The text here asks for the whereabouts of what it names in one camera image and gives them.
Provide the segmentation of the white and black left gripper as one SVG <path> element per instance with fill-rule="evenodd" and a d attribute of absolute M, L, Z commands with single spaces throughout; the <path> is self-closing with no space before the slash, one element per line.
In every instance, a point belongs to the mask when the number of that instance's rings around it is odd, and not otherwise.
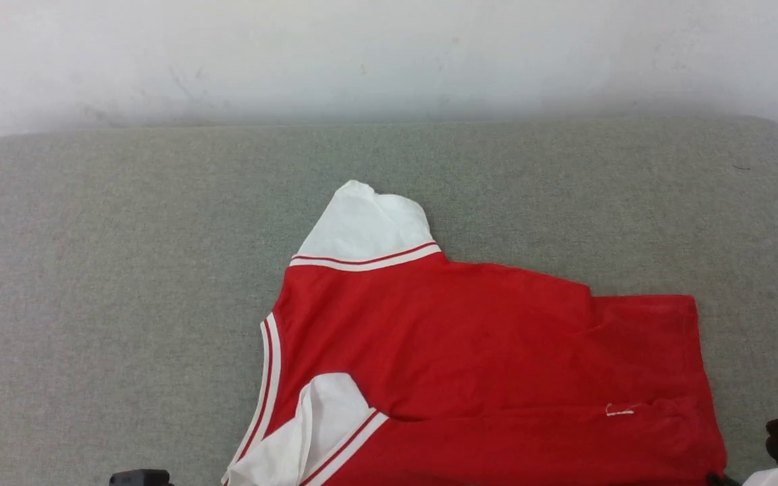
<path fill-rule="evenodd" d="M 169 471 L 160 468 L 137 468 L 113 473 L 109 478 L 110 486 L 170 486 Z"/>

